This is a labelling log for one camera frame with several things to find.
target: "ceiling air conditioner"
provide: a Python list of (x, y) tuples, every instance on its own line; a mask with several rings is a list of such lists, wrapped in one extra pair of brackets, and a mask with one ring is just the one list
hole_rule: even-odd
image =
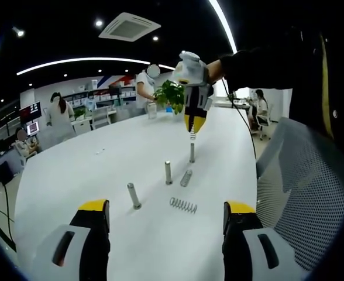
[(99, 38), (134, 42), (161, 25), (130, 13), (121, 13), (99, 34)]

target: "cable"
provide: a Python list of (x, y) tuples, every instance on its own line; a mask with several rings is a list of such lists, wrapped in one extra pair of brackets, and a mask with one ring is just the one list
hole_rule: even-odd
[(9, 237), (10, 237), (11, 241), (12, 241), (13, 243), (15, 243), (15, 241), (14, 241), (13, 238), (12, 238), (12, 234), (11, 234), (11, 225), (10, 225), (10, 223), (9, 223), (10, 218), (9, 218), (8, 193), (7, 193), (7, 188), (6, 188), (6, 185), (5, 185), (5, 184), (4, 184), (4, 190), (5, 190), (5, 192), (6, 192), (7, 218), (8, 218), (8, 219), (7, 219), (7, 222), (8, 222)]
[(14, 220), (11, 219), (11, 218), (9, 218), (9, 217), (7, 216), (7, 214), (6, 214), (5, 212), (3, 212), (1, 209), (0, 209), (0, 213), (2, 213), (3, 215), (5, 215), (10, 221), (14, 222)]
[(223, 82), (223, 85), (224, 85), (224, 89), (225, 89), (225, 92), (226, 92), (226, 96), (228, 97), (228, 99), (231, 101), (232, 103), (232, 108), (235, 107), (239, 113), (239, 115), (241, 116), (242, 120), (244, 121), (247, 129), (249, 130), (249, 133), (250, 133), (250, 136), (252, 138), (252, 143), (253, 143), (253, 149), (254, 149), (254, 156), (256, 158), (256, 152), (255, 152), (255, 145), (254, 145), (254, 139), (253, 139), (253, 135), (252, 135), (252, 130), (250, 129), (249, 125), (246, 123), (245, 119), (243, 118), (241, 112), (239, 111), (238, 107), (235, 105), (234, 101), (233, 101), (233, 98), (230, 98), (229, 97), (229, 93), (228, 93), (228, 90), (226, 89), (226, 86), (225, 86), (225, 83), (224, 83), (224, 79), (221, 78), (222, 82)]

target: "dark jacket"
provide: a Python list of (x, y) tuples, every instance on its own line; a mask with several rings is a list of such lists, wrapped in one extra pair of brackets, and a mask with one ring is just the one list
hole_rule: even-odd
[[(221, 58), (229, 88), (293, 89), (290, 118), (333, 138), (344, 153), (344, 48), (339, 29), (294, 29), (271, 47), (239, 51)], [(322, 40), (328, 61), (329, 135), (322, 110)]]

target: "led light strip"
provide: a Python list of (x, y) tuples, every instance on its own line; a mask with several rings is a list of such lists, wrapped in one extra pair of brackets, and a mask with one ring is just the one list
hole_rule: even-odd
[(225, 15), (218, 3), (217, 0), (209, 0), (211, 6), (213, 7), (213, 9), (215, 10), (216, 14), (219, 17), (219, 20), (221, 21), (221, 24), (223, 25), (223, 28), (225, 30), (226, 33), (226, 37), (228, 38), (229, 44), (231, 45), (233, 54), (237, 53), (237, 48), (236, 48), (236, 44), (235, 44), (235, 40), (233, 39), (233, 35), (232, 35), (232, 31), (229, 27), (228, 22), (226, 21)]
[(175, 68), (174, 67), (170, 67), (170, 66), (165, 66), (163, 64), (158, 64), (159, 67), (162, 67), (162, 68), (166, 68), (166, 69), (170, 69), (170, 70), (174, 70)]
[(29, 71), (39, 69), (42, 67), (46, 66), (53, 66), (54, 64), (60, 64), (60, 63), (72, 63), (74, 61), (90, 61), (90, 60), (112, 60), (112, 61), (126, 61), (128, 63), (142, 63), (142, 64), (150, 64), (148, 61), (143, 61), (143, 60), (132, 60), (132, 59), (122, 59), (119, 57), (81, 57), (78, 59), (68, 59), (68, 60), (57, 60), (57, 61), (52, 61), (51, 63), (44, 63), (40, 64), (39, 66), (33, 66), (31, 68), (28, 68), (26, 70), (17, 72), (16, 75), (21, 75), (24, 73), (27, 73)]

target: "black sleeve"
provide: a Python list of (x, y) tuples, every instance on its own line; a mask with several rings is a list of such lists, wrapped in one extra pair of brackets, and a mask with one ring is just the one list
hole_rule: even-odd
[(220, 59), (233, 90), (240, 88), (294, 88), (303, 73), (306, 57), (294, 42), (239, 51)]

